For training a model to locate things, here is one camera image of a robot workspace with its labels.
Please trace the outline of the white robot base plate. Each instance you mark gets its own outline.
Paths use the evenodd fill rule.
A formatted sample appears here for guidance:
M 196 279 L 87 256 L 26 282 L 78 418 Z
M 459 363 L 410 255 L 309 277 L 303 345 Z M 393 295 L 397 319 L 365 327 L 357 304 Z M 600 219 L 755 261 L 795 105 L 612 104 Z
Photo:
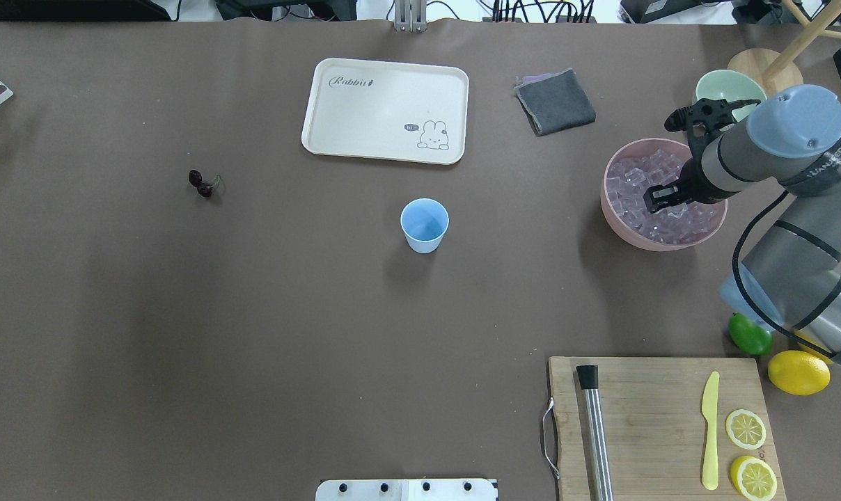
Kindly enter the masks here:
M 485 478 L 329 479 L 315 500 L 498 500 L 497 481 Z

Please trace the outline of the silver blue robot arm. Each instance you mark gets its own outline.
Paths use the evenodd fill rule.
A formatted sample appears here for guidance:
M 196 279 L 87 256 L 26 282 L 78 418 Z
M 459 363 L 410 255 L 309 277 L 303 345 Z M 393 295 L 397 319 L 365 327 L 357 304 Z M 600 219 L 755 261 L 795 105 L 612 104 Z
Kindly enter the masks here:
M 741 121 L 732 112 L 752 104 Z M 841 368 L 841 102 L 800 83 L 763 101 L 701 99 L 663 126 L 684 131 L 691 158 L 650 187 L 649 212 L 717 204 L 764 180 L 781 194 L 748 223 L 720 289 L 737 313 Z

